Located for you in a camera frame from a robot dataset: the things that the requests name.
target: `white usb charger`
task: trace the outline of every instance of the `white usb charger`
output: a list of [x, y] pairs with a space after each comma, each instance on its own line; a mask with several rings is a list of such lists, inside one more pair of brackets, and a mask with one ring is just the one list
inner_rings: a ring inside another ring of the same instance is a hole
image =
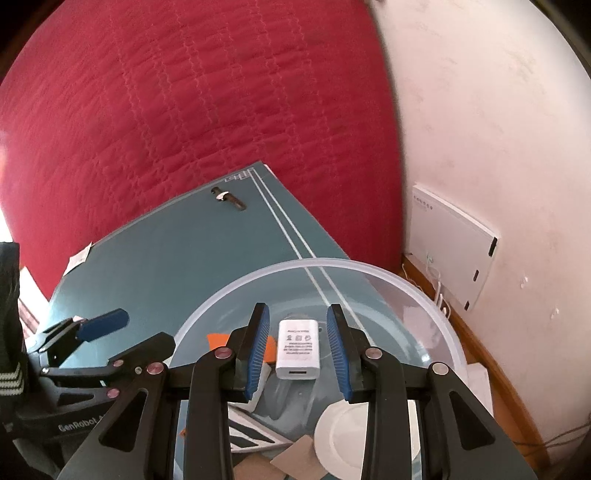
[[316, 320], [280, 321], [275, 373], [282, 380], [313, 380], [319, 377], [320, 352]]

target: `small white sticker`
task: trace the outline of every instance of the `small white sticker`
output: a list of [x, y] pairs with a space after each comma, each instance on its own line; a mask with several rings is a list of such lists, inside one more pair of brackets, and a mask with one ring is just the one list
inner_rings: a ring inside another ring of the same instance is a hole
[[85, 249], [81, 250], [76, 255], [70, 257], [70, 261], [68, 262], [68, 266], [66, 267], [66, 270], [64, 271], [62, 277], [67, 273], [71, 272], [78, 265], [82, 265], [86, 261], [86, 259], [88, 258], [88, 253], [90, 252], [90, 247], [92, 247], [92, 242], [90, 242]]

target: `wooden baseboard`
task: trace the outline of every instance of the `wooden baseboard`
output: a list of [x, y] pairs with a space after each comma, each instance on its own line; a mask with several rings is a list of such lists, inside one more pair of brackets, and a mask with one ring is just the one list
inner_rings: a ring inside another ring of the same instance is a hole
[[[402, 258], [402, 265], [404, 270], [397, 272], [397, 274], [403, 278], [408, 275], [408, 278], [420, 286], [426, 295], [433, 298], [435, 289], [419, 269], [406, 257]], [[481, 363], [488, 370], [497, 422], [513, 441], [541, 445], [543, 440], [540, 432], [499, 364], [474, 335], [474, 332], [470, 330], [466, 322], [453, 309], [449, 320], [464, 347], [468, 363]], [[546, 449], [538, 450], [538, 447], [518, 448], [536, 471], [542, 471], [550, 466], [550, 458]]]

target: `plastic container lid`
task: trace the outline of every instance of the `plastic container lid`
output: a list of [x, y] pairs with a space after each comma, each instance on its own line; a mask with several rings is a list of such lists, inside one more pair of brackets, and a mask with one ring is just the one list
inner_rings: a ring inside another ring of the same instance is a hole
[[[369, 342], [401, 362], [427, 367], [444, 362], [466, 380], [466, 358], [449, 321], [423, 292], [402, 278], [372, 265], [335, 258], [312, 258], [262, 268], [230, 283], [206, 300], [175, 336], [171, 367], [198, 360], [209, 350], [207, 334], [231, 333], [245, 326], [255, 303], [269, 306], [277, 338], [286, 318], [312, 318], [320, 329], [320, 378], [284, 381], [272, 374], [253, 418], [285, 437], [314, 435], [328, 405], [342, 400], [326, 335], [326, 312], [339, 303], [347, 321]], [[184, 425], [181, 409], [179, 428]], [[182, 465], [182, 445], [177, 443]]]

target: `white router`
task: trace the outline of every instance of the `white router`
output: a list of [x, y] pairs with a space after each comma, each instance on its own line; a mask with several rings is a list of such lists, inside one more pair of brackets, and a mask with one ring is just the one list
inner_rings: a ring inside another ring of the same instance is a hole
[[413, 187], [408, 251], [427, 274], [439, 280], [463, 306], [471, 310], [484, 286], [498, 249], [492, 230], [427, 189]]

